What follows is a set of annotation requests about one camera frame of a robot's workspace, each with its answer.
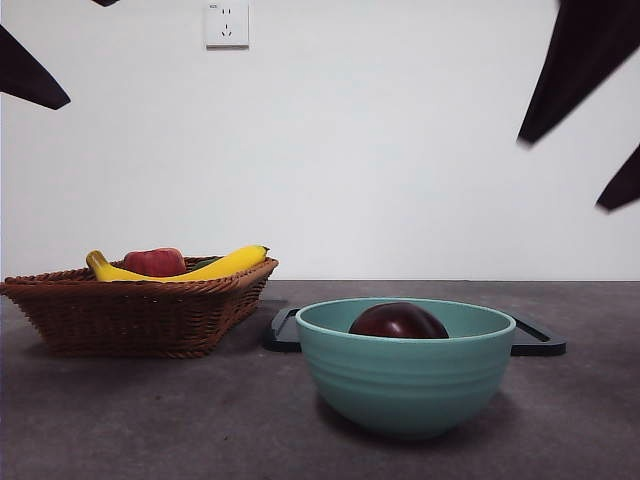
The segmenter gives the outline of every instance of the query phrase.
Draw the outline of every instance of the wicker basket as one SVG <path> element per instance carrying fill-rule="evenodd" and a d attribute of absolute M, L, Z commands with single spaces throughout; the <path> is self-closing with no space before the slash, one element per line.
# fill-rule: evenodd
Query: wicker basket
<path fill-rule="evenodd" d="M 200 260 L 187 257 L 188 268 Z M 121 266 L 122 262 L 113 262 Z M 196 282 L 99 282 L 88 268 L 9 277 L 9 297 L 53 355 L 195 358 L 258 305 L 278 261 Z"/>

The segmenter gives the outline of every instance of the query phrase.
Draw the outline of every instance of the electrical outlet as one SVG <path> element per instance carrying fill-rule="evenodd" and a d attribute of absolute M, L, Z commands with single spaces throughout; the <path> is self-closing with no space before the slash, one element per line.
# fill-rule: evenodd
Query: electrical outlet
<path fill-rule="evenodd" d="M 249 48 L 249 1 L 221 0 L 205 8 L 207 49 Z"/>

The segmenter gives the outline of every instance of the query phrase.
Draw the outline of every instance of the plum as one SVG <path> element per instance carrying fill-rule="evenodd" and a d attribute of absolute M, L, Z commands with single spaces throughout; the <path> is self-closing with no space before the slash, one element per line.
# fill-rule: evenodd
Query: plum
<path fill-rule="evenodd" d="M 444 325 L 410 302 L 381 303 L 366 309 L 349 333 L 394 338 L 449 338 Z"/>

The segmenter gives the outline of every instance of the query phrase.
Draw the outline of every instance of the black tray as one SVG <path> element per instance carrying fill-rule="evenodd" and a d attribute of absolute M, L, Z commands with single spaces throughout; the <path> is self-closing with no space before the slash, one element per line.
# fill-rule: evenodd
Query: black tray
<path fill-rule="evenodd" d="M 283 308 L 265 331 L 263 347 L 276 352 L 300 352 L 295 315 L 299 308 Z M 504 312 L 516 321 L 513 338 L 513 356 L 562 355 L 567 351 L 567 342 L 542 325 L 524 319 L 522 315 Z"/>

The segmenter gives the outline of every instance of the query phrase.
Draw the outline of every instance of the bowl rim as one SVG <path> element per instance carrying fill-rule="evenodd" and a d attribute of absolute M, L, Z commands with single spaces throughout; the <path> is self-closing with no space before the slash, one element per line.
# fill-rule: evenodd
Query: bowl rim
<path fill-rule="evenodd" d="M 450 337 L 450 338 L 396 338 L 396 337 L 376 337 L 376 336 L 372 336 L 372 335 L 360 335 L 358 333 L 349 333 L 349 332 L 339 332 L 337 330 L 332 330 L 330 328 L 325 328 L 325 327 L 320 327 L 318 325 L 314 325 L 313 323 L 307 322 L 306 320 L 302 319 L 302 315 L 308 311 L 311 310 L 313 308 L 317 308 L 317 307 L 321 307 L 324 305 L 332 305 L 332 304 L 336 304 L 336 303 L 346 303 L 346 302 L 353 302 L 353 301 L 363 301 L 363 300 L 375 300 L 378 301 L 380 300 L 381 302 L 385 302 L 385 301 L 394 301 L 394 302 L 413 302 L 413 301 L 417 301 L 417 302 L 421 302 L 421 301 L 429 301 L 429 302 L 435 302 L 435 303 L 446 303 L 446 304 L 450 304 L 450 305 L 462 305 L 465 307 L 472 307 L 474 309 L 478 309 L 478 310 L 484 310 L 487 312 L 491 312 L 494 314 L 498 314 L 499 316 L 503 317 L 504 319 L 507 320 L 508 325 L 505 328 L 502 328 L 500 330 L 496 330 L 495 332 L 489 332 L 489 333 L 483 333 L 481 335 L 471 335 L 468 337 Z M 307 305 L 305 307 L 300 308 L 297 312 L 296 312 L 296 323 L 298 325 L 302 325 L 305 328 L 308 328 L 310 330 L 314 330 L 316 332 L 320 332 L 320 333 L 325 333 L 325 334 L 329 334 L 329 335 L 334 335 L 336 337 L 341 337 L 341 338 L 359 338 L 365 341 L 371 341 L 371 342 L 382 342 L 382 343 L 445 343 L 445 342 L 469 342 L 469 341 L 478 341 L 478 340 L 482 340 L 482 339 L 488 339 L 488 338 L 492 338 L 492 337 L 499 337 L 501 335 L 505 335 L 513 330 L 515 330 L 516 328 L 516 321 L 515 319 L 511 316 L 508 315 L 504 312 L 501 312 L 500 310 L 496 310 L 495 308 L 490 308 L 490 307 L 485 307 L 482 305 L 475 305 L 473 303 L 466 303 L 466 302 L 457 302 L 454 300 L 440 300 L 440 299 L 436 299 L 436 298 L 417 298 L 417 297 L 353 297 L 353 298 L 340 298 L 340 299 L 336 299 L 336 300 L 327 300 L 324 302 L 317 302 L 317 303 L 312 303 L 310 305 Z"/>

